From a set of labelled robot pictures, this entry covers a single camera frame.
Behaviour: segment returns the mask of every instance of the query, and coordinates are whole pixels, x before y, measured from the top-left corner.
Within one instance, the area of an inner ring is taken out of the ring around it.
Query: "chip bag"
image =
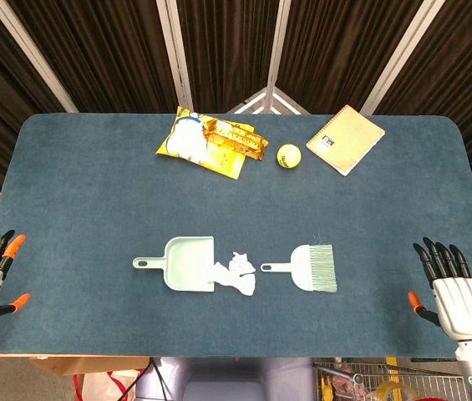
[[[178,106],[170,134],[155,153],[186,159],[237,180],[245,162],[245,155],[230,146],[206,139],[206,126],[212,120],[218,119],[205,114],[191,113],[188,109]],[[254,132],[254,127],[251,125],[226,122]]]

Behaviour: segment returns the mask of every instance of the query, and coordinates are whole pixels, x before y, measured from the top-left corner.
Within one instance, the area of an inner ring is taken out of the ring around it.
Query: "yellow tennis ball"
[[[295,145],[285,144],[278,150],[277,160],[285,169],[292,169],[301,161],[301,151]]]

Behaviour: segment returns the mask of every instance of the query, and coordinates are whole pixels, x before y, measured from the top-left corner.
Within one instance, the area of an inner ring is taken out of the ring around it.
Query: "blue felt tablecloth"
[[[457,127],[437,116],[374,116],[386,135],[347,176],[305,147],[327,115],[225,115],[266,136],[239,180],[155,155],[171,114],[41,114],[18,137],[0,200],[0,232],[28,240],[2,302],[0,353],[178,356],[450,357],[454,341],[410,309],[434,308],[412,242],[454,243],[472,271],[472,175]],[[275,155],[302,150],[295,170]],[[338,293],[256,274],[256,292],[171,291],[137,271],[174,236],[214,236],[216,261],[289,261],[332,243]]]

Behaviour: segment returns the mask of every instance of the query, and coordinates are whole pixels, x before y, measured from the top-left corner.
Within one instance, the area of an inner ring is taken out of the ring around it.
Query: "notebook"
[[[346,105],[306,146],[342,175],[347,175],[383,135],[382,128]]]

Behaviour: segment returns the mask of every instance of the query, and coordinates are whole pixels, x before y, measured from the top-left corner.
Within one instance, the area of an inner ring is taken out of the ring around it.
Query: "cable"
[[[158,369],[158,365],[155,364],[154,359],[152,359],[152,366],[154,366],[154,370],[158,375],[158,379],[160,380],[161,391],[163,392],[163,399],[167,401],[167,394],[165,394],[165,380],[161,377],[160,370]]]
[[[149,364],[146,365],[146,367],[143,369],[143,371],[141,373],[139,373],[137,375],[137,377],[135,378],[135,380],[132,382],[132,384],[130,386],[128,386],[128,388],[122,393],[122,395],[120,396],[120,398],[118,399],[118,401],[122,401],[124,399],[124,397],[126,397],[126,394],[132,389],[132,387],[135,386],[135,384],[137,383],[137,381],[146,373],[147,370],[149,370],[150,368],[150,365],[154,362],[154,359],[150,359],[149,361]]]

